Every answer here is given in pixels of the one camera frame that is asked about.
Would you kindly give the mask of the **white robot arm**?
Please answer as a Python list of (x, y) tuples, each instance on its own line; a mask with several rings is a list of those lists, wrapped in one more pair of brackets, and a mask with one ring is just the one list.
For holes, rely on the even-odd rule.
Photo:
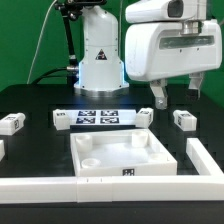
[(83, 9), (85, 55), (75, 90), (99, 97), (124, 90), (129, 77), (148, 82), (158, 109), (167, 107), (166, 80), (190, 76), (189, 95), (200, 97), (204, 73), (222, 62), (222, 34), (206, 18), (207, 0), (139, 0), (125, 11), (131, 24), (125, 58), (118, 56), (118, 22), (99, 5)]

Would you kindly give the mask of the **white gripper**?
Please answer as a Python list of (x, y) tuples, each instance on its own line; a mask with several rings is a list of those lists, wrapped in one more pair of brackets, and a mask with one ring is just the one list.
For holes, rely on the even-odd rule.
[(191, 73), (187, 98), (198, 100), (202, 71), (221, 65), (222, 36), (215, 21), (203, 22), (200, 34), (182, 35), (181, 31), (181, 23), (165, 22), (135, 24), (126, 33), (126, 72), (132, 80), (151, 81), (155, 106), (160, 110), (167, 108), (168, 99), (167, 80), (163, 78)]

